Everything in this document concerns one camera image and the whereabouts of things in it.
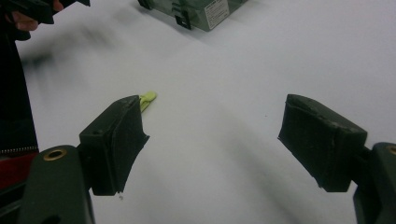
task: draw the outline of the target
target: white tabletop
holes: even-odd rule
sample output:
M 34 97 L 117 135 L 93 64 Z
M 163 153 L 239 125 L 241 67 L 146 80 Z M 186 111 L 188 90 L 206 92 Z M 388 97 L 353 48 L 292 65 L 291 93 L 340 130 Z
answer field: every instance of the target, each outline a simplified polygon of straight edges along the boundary
M 396 2 L 249 0 L 213 31 L 135 0 L 74 4 L 18 43 L 41 149 L 77 146 L 112 102 L 146 91 L 150 135 L 96 223 L 356 223 L 277 140 L 288 93 L 396 142 Z

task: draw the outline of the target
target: sticker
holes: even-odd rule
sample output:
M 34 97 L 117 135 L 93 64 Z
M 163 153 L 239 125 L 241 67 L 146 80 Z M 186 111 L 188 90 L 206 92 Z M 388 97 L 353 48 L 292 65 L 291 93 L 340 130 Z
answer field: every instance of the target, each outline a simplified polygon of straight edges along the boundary
M 227 0 L 215 0 L 211 4 L 205 7 L 205 13 L 207 18 L 207 24 L 209 29 L 215 28 L 224 19 L 230 15 L 230 9 L 228 8 Z

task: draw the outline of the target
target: green electronic device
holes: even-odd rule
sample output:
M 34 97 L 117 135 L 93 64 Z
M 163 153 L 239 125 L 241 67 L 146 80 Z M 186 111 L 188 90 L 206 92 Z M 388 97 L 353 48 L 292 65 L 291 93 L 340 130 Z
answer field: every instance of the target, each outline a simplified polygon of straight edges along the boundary
M 140 6 L 157 9 L 176 18 L 177 24 L 211 31 L 247 0 L 138 0 Z

